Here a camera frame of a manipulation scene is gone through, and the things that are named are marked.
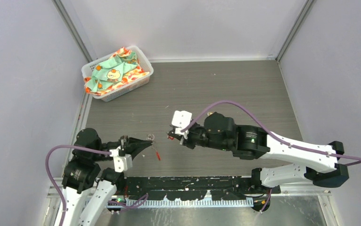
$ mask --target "green cloth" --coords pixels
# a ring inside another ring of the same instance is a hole
[[[90,80],[86,83],[86,87],[90,88],[91,92],[103,91],[121,82],[123,75],[137,66],[138,61],[135,52],[125,57],[116,55],[96,65]]]

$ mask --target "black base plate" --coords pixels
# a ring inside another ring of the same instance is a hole
[[[180,198],[201,200],[208,190],[213,201],[242,200],[243,194],[265,194],[267,188],[251,188],[251,178],[241,176],[208,176],[208,177],[127,177],[126,186],[117,195],[128,195],[130,199],[138,199],[148,193],[149,200],[168,200]],[[280,187],[272,189],[273,194],[280,193]]]

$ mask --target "small red object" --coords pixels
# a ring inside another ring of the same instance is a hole
[[[157,151],[156,151],[156,155],[157,155],[158,160],[161,161],[160,154]]]

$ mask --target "white bracket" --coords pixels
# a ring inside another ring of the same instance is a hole
[[[116,193],[116,185],[112,185],[110,181],[100,181],[93,194],[90,202],[83,210],[78,226],[93,226],[101,215],[103,209],[107,206],[107,202]]]
[[[119,156],[119,151],[121,146],[116,149],[109,150],[111,152],[110,156],[113,157],[114,160],[114,170],[118,173],[127,171],[132,168],[132,156],[130,154],[125,154],[125,156]]]
[[[275,168],[263,168],[260,172],[260,180],[265,187],[276,187],[282,184],[310,181],[304,177],[306,167],[290,164]]]
[[[73,188],[67,187],[62,189],[64,198],[67,202],[66,216],[64,218],[64,226],[77,226],[79,217],[82,213],[82,209],[85,206],[85,201],[88,195],[91,193],[91,188],[82,191],[78,194],[77,191]],[[56,221],[54,226],[58,226],[60,223],[62,215],[63,204],[60,204],[60,209],[58,211]]]
[[[267,135],[267,146],[270,148],[270,151],[265,153],[260,158],[294,162],[296,165],[306,166],[320,173],[329,173],[336,170],[335,163],[337,163],[337,158],[329,156],[331,153],[336,153],[331,145],[313,145],[306,142],[289,139],[287,137],[282,137],[275,133],[273,134],[292,145],[319,150],[327,152],[328,154],[323,155],[293,148],[291,146],[284,145],[272,138],[270,135]]]
[[[183,136],[185,139],[188,138],[189,130],[181,132],[182,129],[186,128],[192,120],[192,113],[187,111],[175,111],[173,114],[171,125],[175,127],[175,134]]]

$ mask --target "fabric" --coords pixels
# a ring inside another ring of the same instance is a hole
[[[85,91],[101,96],[148,74],[140,67],[135,52],[121,48],[96,65],[92,76],[84,79]]]

